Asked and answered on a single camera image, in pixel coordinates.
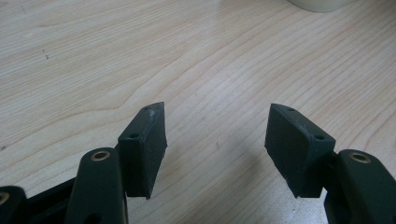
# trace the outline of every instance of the round hole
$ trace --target round hole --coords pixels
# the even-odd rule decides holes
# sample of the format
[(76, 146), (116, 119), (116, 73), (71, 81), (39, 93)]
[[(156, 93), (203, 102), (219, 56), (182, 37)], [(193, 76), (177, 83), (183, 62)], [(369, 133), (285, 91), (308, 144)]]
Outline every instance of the round hole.
[(318, 139), (318, 140), (323, 140), (324, 139), (324, 137), (322, 135), (315, 135), (315, 138)]
[(91, 155), (91, 160), (103, 161), (103, 160), (107, 159), (107, 157), (109, 157), (109, 156), (110, 156), (110, 153), (108, 151), (98, 151)]
[(5, 203), (9, 198), (9, 193), (7, 192), (0, 192), (0, 205)]
[(367, 156), (358, 153), (358, 152), (352, 152), (349, 154), (349, 157), (352, 158), (354, 161), (362, 162), (362, 163), (370, 163), (371, 160)]
[(130, 138), (136, 138), (136, 137), (138, 137), (138, 136), (139, 136), (138, 133), (133, 133), (133, 134), (129, 135)]
[(85, 218), (84, 224), (97, 224), (100, 223), (100, 221), (102, 221), (102, 216), (98, 213), (94, 213)]

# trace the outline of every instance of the wood grain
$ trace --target wood grain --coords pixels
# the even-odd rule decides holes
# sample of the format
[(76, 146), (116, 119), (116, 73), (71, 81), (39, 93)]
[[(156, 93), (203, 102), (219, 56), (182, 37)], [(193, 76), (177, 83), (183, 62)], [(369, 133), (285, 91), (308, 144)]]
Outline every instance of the wood grain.
[(169, 148), (132, 223), (327, 223), (264, 148), (271, 103), (396, 177), (396, 3), (331, 13), (286, 0), (0, 3), (0, 186), (28, 196), (165, 101)]

